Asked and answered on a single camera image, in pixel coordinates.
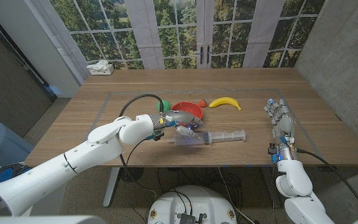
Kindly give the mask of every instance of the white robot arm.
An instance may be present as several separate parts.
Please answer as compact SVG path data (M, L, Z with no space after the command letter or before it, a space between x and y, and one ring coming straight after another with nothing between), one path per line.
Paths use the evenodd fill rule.
M163 129L180 123L203 125L184 111L139 115L135 121L121 116L93 130L88 140L30 171L0 183L0 216L20 216L35 202L57 189L80 172L111 161L123 152L121 142L135 145L143 139L156 139ZM196 136L187 129L185 134Z
M278 171L284 173L277 177L277 190L286 197L285 211L295 223L331 224L334 223L326 214L324 205L313 192L313 184L298 161L295 143L295 127L288 107L283 99L280 104L272 99L267 101L265 111L272 119L275 144L269 147L273 163Z

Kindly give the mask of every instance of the wooden table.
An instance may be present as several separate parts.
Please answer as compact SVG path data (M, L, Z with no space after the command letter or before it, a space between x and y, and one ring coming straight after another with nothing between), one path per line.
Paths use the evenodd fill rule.
M116 70L111 76L90 76L30 153L25 163L37 166L86 140L89 132L116 119L133 97L153 93L172 105L179 101L207 103L216 98L235 98L242 108L222 105L203 108L204 128L198 131L233 132L244 129L246 140L217 142L207 146L178 147L166 140L176 133L165 129L159 141L145 141L131 155L129 167L271 166L267 148L273 142L272 124L263 107L270 98L284 98L293 117L295 146L311 151L335 166L358 166L358 139L332 109L293 68ZM142 98L124 113L156 114L157 100ZM126 160L133 146L124 146ZM306 166L321 162L300 154ZM122 167L111 166L103 205L108 207Z

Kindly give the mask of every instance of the yellow banana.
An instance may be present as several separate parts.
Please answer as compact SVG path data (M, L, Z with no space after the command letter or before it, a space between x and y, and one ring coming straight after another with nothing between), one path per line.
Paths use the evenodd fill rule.
M209 104L209 107L214 108L214 107L222 105L222 104L230 104L230 105L233 105L236 108L238 108L239 111L241 110L241 107L239 106L239 102L237 102L237 100L235 100L231 97L222 97L222 98L216 99L211 104Z

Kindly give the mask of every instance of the plastic syringe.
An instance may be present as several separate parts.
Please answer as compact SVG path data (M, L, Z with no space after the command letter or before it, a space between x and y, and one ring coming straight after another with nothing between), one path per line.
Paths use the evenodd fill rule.
M176 134L173 139L168 141L174 142L176 146L194 146L200 144L212 144L212 142L246 140L246 132L244 130L234 131L233 133L208 131L206 133L197 134L201 137L201 139L189 138Z

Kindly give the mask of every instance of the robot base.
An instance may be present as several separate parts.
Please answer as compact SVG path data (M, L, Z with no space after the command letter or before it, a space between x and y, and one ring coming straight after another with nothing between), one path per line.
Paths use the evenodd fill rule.
M177 187L176 191L186 195L191 201L190 204L185 196L179 194L186 204L187 215L190 215L191 207L193 207L192 216L194 218L192 218L190 222L188 222L188 219L186 223L199 223L201 217L203 217L202 224L237 223L233 206L217 192L197 185ZM163 194L150 208L147 223L181 223L180 217L182 217L182 213L185 213L185 206L180 197L176 192L167 192Z

